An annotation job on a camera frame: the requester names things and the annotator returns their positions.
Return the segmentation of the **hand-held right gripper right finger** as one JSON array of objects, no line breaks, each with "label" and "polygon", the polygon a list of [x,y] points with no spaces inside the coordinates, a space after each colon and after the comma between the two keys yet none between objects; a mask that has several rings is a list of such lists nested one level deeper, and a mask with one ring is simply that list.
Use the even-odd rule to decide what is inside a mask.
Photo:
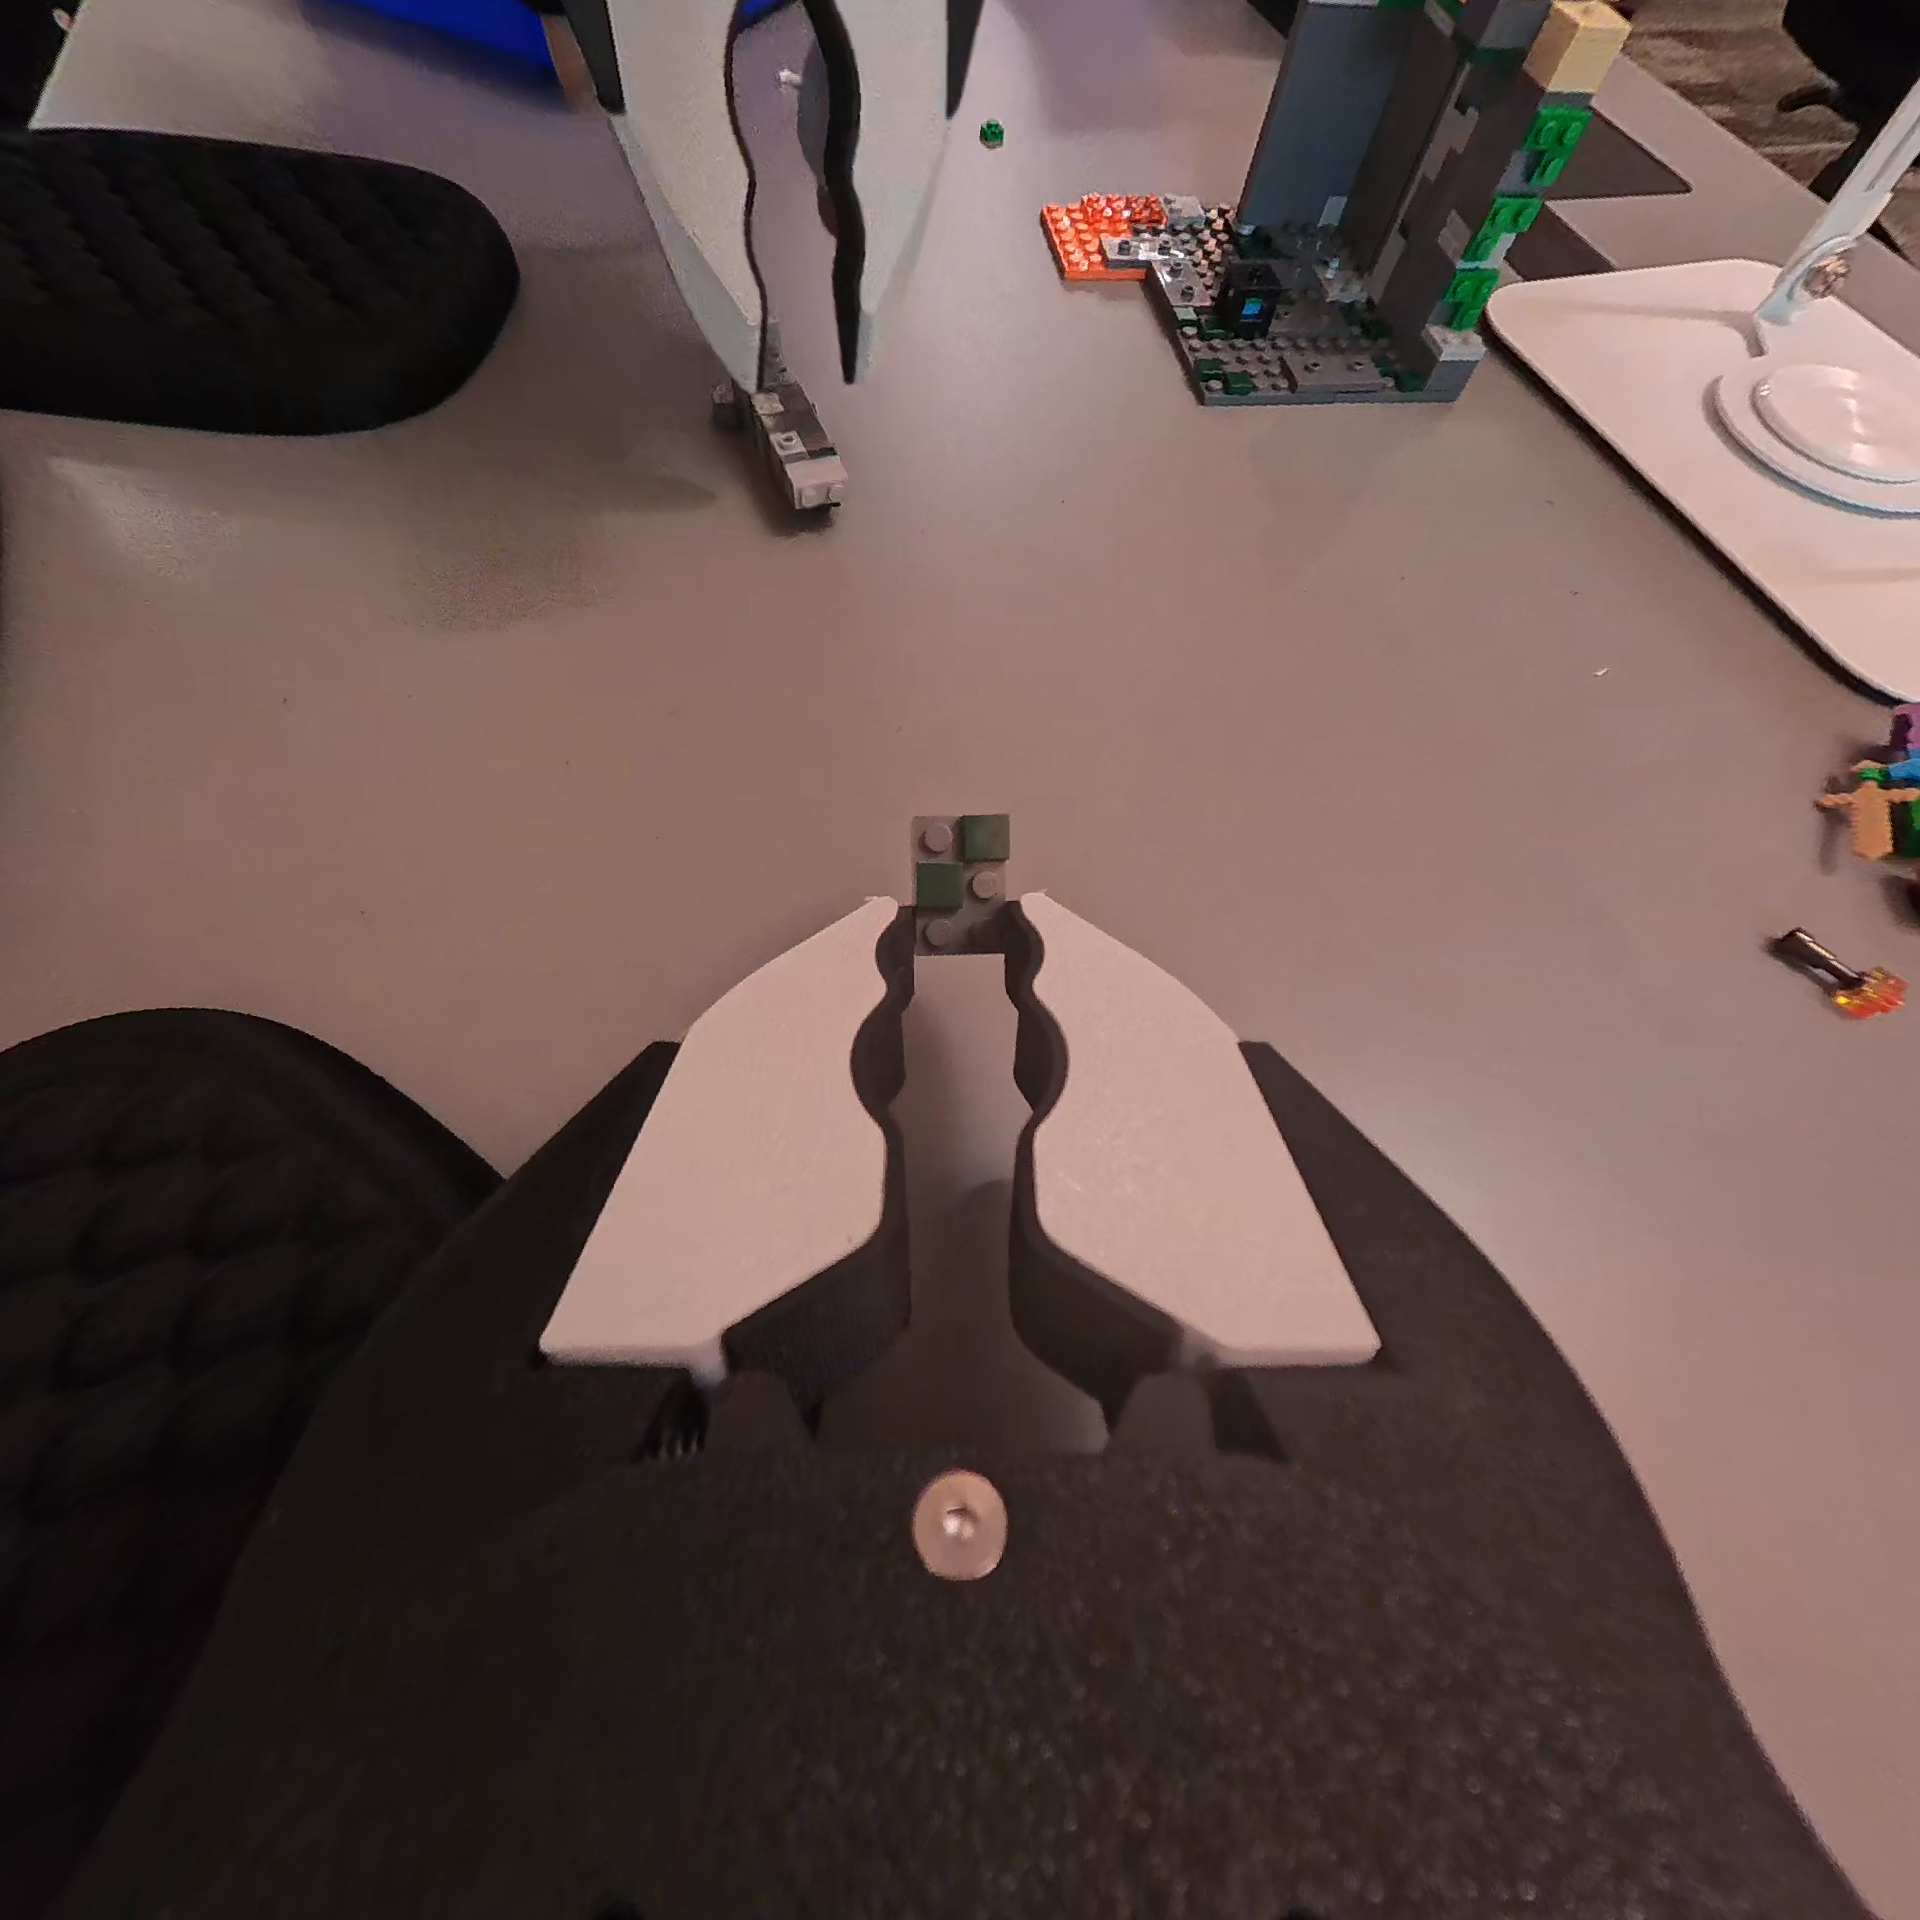
[{"label": "hand-held right gripper right finger", "polygon": [[1226,1020],[1050,894],[1003,921],[1018,1007],[1016,1327],[1066,1379],[1364,1366],[1381,1331]]}]

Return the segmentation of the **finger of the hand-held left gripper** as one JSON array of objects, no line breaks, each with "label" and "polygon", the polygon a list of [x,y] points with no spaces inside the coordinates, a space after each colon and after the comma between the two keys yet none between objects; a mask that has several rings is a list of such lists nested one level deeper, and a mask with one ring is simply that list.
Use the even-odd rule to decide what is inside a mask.
[{"label": "finger of the hand-held left gripper", "polygon": [[808,110],[850,383],[871,371],[880,323],[914,273],[977,21],[977,1],[808,1],[820,69]]},{"label": "finger of the hand-held left gripper", "polygon": [[753,249],[756,167],[736,110],[737,1],[608,1],[611,129],[707,344],[764,386],[768,304]]}]

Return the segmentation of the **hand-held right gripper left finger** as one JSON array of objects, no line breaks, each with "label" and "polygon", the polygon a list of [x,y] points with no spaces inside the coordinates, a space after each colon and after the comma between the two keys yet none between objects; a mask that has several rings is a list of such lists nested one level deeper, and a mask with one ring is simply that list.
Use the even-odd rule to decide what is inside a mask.
[{"label": "hand-held right gripper left finger", "polygon": [[853,1056],[897,914],[863,899],[690,1024],[540,1331],[546,1360],[724,1379],[747,1366],[730,1333],[871,1240],[886,1146]]}]

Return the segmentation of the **grey white brick column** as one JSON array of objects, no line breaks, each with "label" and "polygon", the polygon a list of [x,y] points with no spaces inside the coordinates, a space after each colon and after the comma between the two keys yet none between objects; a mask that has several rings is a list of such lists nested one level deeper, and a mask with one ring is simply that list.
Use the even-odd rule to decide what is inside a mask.
[{"label": "grey white brick column", "polygon": [[844,506],[847,460],[797,379],[747,391],[726,377],[711,391],[711,420],[756,440],[774,493],[796,514],[826,517]]}]

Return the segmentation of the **small grey green brick assembly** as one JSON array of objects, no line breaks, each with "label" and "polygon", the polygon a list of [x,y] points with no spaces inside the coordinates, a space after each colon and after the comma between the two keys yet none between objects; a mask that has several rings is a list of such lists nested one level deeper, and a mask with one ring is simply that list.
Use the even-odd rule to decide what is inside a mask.
[{"label": "small grey green brick assembly", "polygon": [[1013,894],[1013,814],[917,814],[908,824],[914,953],[1003,953],[1003,914]]}]

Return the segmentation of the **orange brick plate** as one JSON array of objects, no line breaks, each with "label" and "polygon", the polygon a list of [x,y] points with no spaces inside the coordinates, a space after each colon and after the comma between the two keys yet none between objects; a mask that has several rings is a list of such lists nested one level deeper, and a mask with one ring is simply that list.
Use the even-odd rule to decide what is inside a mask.
[{"label": "orange brick plate", "polygon": [[1040,206],[1040,230],[1063,286],[1143,281],[1166,230],[1161,194],[1084,194]]}]

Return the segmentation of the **blue plastic bin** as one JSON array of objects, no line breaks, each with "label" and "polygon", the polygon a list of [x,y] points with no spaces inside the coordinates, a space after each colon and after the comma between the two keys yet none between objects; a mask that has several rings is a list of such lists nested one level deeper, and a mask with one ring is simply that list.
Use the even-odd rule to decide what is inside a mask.
[{"label": "blue plastic bin", "polygon": [[430,33],[487,46],[516,60],[546,57],[546,16],[558,1],[348,1],[357,10],[417,24]]}]

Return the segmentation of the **grey green brick tower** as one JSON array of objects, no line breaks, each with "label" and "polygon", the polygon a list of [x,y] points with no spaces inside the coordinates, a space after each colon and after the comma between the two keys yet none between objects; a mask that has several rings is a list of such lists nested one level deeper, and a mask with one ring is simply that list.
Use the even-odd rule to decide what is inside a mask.
[{"label": "grey green brick tower", "polygon": [[1628,31],[1613,1],[1297,1],[1237,201],[1166,213],[1148,263],[1193,394],[1457,399]]}]

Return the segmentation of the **black quilted wrist rest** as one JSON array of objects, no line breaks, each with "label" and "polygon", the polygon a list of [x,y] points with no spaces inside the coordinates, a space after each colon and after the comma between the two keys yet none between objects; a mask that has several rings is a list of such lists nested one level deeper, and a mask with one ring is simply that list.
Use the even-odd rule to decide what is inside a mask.
[{"label": "black quilted wrist rest", "polygon": [[3,134],[3,409],[240,437],[413,420],[520,287],[477,196],[217,137]]},{"label": "black quilted wrist rest", "polygon": [[324,1390],[498,1171],[217,1007],[3,1051],[3,1913],[77,1870]]}]

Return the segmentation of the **pile of colourful brick figures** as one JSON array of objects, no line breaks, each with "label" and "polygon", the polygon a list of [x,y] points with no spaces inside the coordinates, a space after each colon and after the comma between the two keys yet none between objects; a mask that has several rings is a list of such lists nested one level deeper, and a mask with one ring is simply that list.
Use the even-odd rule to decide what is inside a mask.
[{"label": "pile of colourful brick figures", "polygon": [[[1918,701],[1893,707],[1886,744],[1830,780],[1817,807],[1844,819],[1853,856],[1897,876],[1918,906]],[[1768,956],[1810,980],[1847,1020],[1878,1020],[1901,1011],[1907,980],[1886,967],[1856,967],[1793,926],[1767,943]]]}]

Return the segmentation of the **white lamp base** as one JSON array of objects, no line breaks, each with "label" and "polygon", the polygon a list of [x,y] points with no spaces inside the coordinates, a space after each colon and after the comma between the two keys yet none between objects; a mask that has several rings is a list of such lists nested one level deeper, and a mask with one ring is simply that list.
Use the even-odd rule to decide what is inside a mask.
[{"label": "white lamp base", "polygon": [[1918,699],[1918,347],[1841,297],[1918,156],[1907,106],[1787,264],[1513,281],[1497,339],[1838,670]]}]

